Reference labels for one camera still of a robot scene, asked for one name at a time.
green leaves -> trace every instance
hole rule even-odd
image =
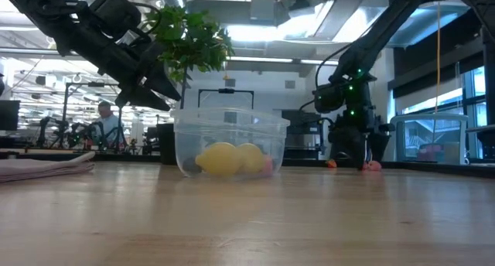
[[[160,15],[159,26],[152,34],[165,48],[159,59],[169,66],[171,80],[182,83],[186,70],[194,67],[202,73],[221,70],[222,63],[234,54],[227,30],[206,11],[188,14],[180,7],[165,6]],[[159,15],[151,12],[146,18],[146,23],[154,26]]]

yellow ball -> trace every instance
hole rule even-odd
[[[239,171],[242,161],[235,146],[217,142],[196,157],[196,164],[212,176],[231,177]]]
[[[261,149],[251,143],[244,143],[239,145],[237,150],[242,157],[241,172],[248,174],[256,174],[263,170],[265,167],[265,155]]]

table surface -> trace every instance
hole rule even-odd
[[[494,265],[495,182],[285,168],[185,179],[175,167],[0,185],[1,265]]]

wooden table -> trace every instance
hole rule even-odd
[[[494,265],[495,182],[286,168],[184,179],[174,167],[0,185],[0,265]]]

clear plastic bowl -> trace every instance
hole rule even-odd
[[[222,177],[271,176],[282,165],[286,130],[290,124],[288,120],[238,107],[176,110],[171,112],[171,116],[174,118],[177,164],[185,176],[198,176],[201,172],[218,176],[217,173],[208,172],[208,169],[196,164],[196,157],[218,142],[227,142],[235,147],[246,143],[256,145],[264,157],[261,171],[246,172],[246,167],[241,165],[234,174]],[[221,167],[228,162],[237,161],[231,156],[234,152],[238,154],[235,157],[242,156],[241,163],[252,156],[247,157],[243,152],[237,152],[239,148],[232,149],[233,151],[221,155],[225,156],[224,159],[211,159],[215,161],[213,165]]]

